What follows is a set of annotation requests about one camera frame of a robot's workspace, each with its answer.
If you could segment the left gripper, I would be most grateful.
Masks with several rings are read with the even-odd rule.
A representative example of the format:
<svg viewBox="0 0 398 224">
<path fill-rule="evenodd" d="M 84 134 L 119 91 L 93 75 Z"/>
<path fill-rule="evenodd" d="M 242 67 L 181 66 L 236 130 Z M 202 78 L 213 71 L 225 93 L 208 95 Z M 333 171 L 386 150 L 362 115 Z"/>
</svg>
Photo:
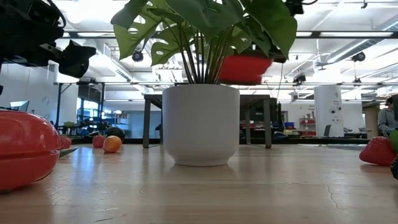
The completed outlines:
<svg viewBox="0 0 398 224">
<path fill-rule="evenodd" d="M 44 67 L 60 60 L 60 73 L 83 77 L 96 49 L 70 40 L 63 52 L 57 50 L 64 27 L 65 17 L 53 1 L 1 0 L 1 63 Z"/>
</svg>

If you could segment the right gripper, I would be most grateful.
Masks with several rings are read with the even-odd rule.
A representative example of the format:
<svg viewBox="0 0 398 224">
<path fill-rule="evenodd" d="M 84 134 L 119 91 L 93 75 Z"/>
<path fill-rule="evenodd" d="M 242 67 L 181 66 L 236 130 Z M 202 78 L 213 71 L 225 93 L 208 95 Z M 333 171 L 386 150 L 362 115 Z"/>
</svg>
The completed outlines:
<svg viewBox="0 0 398 224">
<path fill-rule="evenodd" d="M 291 16 L 304 14 L 303 0 L 286 0 L 284 4 L 288 8 Z M 285 63 L 287 61 L 287 58 L 276 46 L 272 46 L 270 48 L 269 58 L 273 59 L 273 61 L 276 63 Z"/>
</svg>

